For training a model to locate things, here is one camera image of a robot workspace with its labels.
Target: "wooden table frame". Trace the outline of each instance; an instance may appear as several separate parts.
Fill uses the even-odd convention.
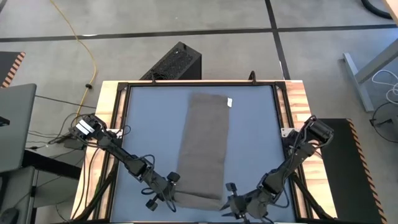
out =
[[[130,86],[152,86],[152,81],[105,81],[101,88],[99,95],[96,115],[102,119],[109,128],[120,128],[123,122],[129,98]],[[205,85],[272,85],[275,96],[275,107],[279,114],[279,124],[281,128],[295,127],[301,128],[303,122],[306,121],[311,115],[310,108],[305,94],[302,81],[280,81],[280,80],[258,80],[253,83],[251,80],[164,80],[157,81],[155,85],[189,85],[189,86],[205,86]],[[93,158],[95,148],[87,149],[87,156],[85,162],[89,164],[93,159],[90,178],[90,189],[88,195],[83,192],[83,179],[81,178],[76,192],[75,203],[73,205],[72,214],[75,212],[80,198],[83,194],[83,201],[85,197],[88,201],[94,196],[95,188],[100,180],[110,171],[110,164],[113,163],[113,157],[109,156],[104,151],[98,152],[96,157]],[[82,170],[88,175],[88,168]],[[336,217],[336,210],[331,197],[330,188],[323,166],[323,161],[317,156],[309,157],[297,171],[300,178],[305,177],[305,184],[307,189],[311,192],[317,202],[329,215]],[[290,188],[292,189],[292,198],[295,208],[295,216],[301,218],[312,218],[316,215],[309,208],[307,202],[303,199],[301,192],[294,183],[290,180]],[[102,202],[97,206],[96,210],[92,213],[91,218],[101,219],[109,218],[111,211],[112,200],[109,202],[109,189],[104,194]],[[84,209],[81,205],[78,208],[77,215]]]

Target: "desk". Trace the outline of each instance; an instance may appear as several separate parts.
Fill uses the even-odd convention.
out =
[[[100,119],[102,119],[108,126],[111,124],[112,115],[115,113],[117,116],[116,119],[116,127],[120,126],[121,116],[123,111],[124,105],[124,92],[120,93],[121,101],[118,104],[114,111],[115,99],[116,94],[118,92],[118,83],[124,82],[134,82],[134,83],[150,83],[151,81],[105,81],[103,82],[101,93],[99,94],[99,100],[96,109],[96,115]],[[172,81],[158,81],[160,82],[174,82],[174,83],[181,83],[181,82],[190,82],[190,83],[200,83],[200,82],[251,82],[250,80],[192,80],[192,81],[182,81],[182,80],[172,80]],[[287,98],[289,100],[289,105],[287,105],[287,110],[291,111],[292,119],[294,122],[295,128],[301,128],[304,121],[311,115],[310,108],[307,101],[307,96],[305,94],[304,85],[302,81],[282,81],[286,87]],[[284,96],[282,94],[282,90],[277,90],[278,92],[278,99],[280,104],[280,110],[282,113],[282,118],[284,122],[284,126],[288,127],[288,111],[285,108],[285,101]],[[86,189],[83,192],[83,175],[80,177],[80,181],[78,184],[78,189],[76,192],[75,203],[73,205],[72,214],[78,207],[81,195],[83,194],[83,201],[85,198],[88,198],[88,201],[94,195],[96,184],[98,183],[98,179],[100,177],[103,162],[104,162],[104,151],[97,152],[95,158],[93,158],[95,148],[88,148],[86,152],[86,164],[89,164],[90,161],[93,159],[91,165],[91,174],[90,174],[90,188],[88,189],[88,194],[86,195]],[[333,199],[330,193],[329,183],[327,180],[325,168],[323,166],[323,161],[317,157],[312,156],[308,158],[303,163],[303,170],[305,174],[305,180],[307,183],[307,187],[312,195],[315,197],[317,202],[324,208],[324,210],[329,213],[331,216],[336,217],[335,206],[333,204]],[[88,176],[88,166],[86,166],[85,170],[86,177]],[[297,190],[298,194],[298,203],[300,213],[302,217],[305,217],[305,206],[300,191]],[[106,204],[108,199],[108,193],[106,192],[103,200],[100,205],[99,215],[98,218],[104,218],[106,215]],[[83,211],[83,206],[80,206],[77,211],[77,215]]]
[[[389,9],[392,18],[398,24],[398,2],[396,0],[384,0],[386,7]],[[348,75],[353,82],[353,85],[358,92],[366,112],[374,111],[372,101],[369,97],[368,91],[364,82],[370,79],[377,71],[385,67],[388,63],[398,57],[398,39],[391,45],[384,49],[379,55],[365,65],[361,70],[356,68],[356,65],[349,53],[343,54],[346,62],[346,69]]]

